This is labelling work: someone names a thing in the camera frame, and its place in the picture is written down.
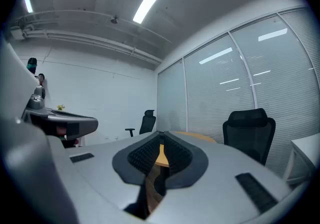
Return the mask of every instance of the white desk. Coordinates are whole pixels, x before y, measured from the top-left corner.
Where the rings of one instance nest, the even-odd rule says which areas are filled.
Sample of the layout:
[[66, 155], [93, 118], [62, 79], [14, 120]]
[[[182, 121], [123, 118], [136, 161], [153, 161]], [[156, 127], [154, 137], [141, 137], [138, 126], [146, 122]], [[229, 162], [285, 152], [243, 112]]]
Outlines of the white desk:
[[309, 137], [291, 140], [291, 154], [282, 179], [287, 181], [294, 167], [296, 155], [299, 155], [312, 174], [319, 166], [320, 159], [320, 133]]

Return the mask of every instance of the white wall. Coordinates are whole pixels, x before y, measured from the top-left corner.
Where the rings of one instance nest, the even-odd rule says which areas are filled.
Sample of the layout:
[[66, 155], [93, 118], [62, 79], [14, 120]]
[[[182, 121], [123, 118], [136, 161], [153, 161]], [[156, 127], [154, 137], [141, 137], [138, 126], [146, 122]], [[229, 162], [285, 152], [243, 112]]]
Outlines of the white wall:
[[157, 115], [157, 79], [153, 64], [84, 44], [46, 39], [12, 40], [11, 45], [26, 65], [37, 58], [36, 75], [45, 75], [45, 105], [98, 119], [86, 145], [128, 138], [125, 128], [139, 134], [146, 110]]
[[306, 5], [305, 0], [253, 0], [213, 20], [170, 52], [156, 68], [158, 74], [201, 44], [240, 24], [281, 9]]

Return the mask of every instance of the mesh chair back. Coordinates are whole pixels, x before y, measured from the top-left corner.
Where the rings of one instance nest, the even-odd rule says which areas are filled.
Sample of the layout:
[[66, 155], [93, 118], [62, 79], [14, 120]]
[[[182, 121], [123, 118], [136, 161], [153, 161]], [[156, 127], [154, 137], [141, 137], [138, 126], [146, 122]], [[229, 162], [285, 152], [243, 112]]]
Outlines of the mesh chair back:
[[223, 124], [224, 144], [265, 165], [275, 129], [275, 120], [263, 108], [234, 111]]
[[147, 110], [146, 112], [144, 112], [139, 134], [152, 132], [155, 122], [156, 122], [156, 117], [154, 116], [154, 110]]

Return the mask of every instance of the small plant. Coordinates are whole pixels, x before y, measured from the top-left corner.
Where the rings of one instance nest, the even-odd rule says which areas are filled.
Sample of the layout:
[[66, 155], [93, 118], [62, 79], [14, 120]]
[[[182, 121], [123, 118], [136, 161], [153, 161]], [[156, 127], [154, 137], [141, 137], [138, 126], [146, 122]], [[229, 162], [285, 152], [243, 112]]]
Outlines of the small plant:
[[56, 106], [58, 108], [58, 110], [64, 110], [66, 107], [62, 104], [62, 105], [58, 105]]

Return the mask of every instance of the black slot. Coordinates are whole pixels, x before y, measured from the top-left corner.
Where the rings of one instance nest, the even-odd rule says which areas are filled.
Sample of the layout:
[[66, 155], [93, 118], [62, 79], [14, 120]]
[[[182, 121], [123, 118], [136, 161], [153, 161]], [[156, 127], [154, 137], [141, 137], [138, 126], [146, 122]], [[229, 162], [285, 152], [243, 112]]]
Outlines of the black slot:
[[83, 160], [87, 160], [89, 158], [93, 158], [94, 155], [91, 153], [85, 153], [85, 154], [80, 154], [80, 155], [75, 155], [75, 156], [71, 156], [70, 160], [72, 163], [76, 163], [76, 162], [80, 162]]
[[242, 173], [235, 178], [261, 214], [277, 204], [274, 197], [250, 173]]

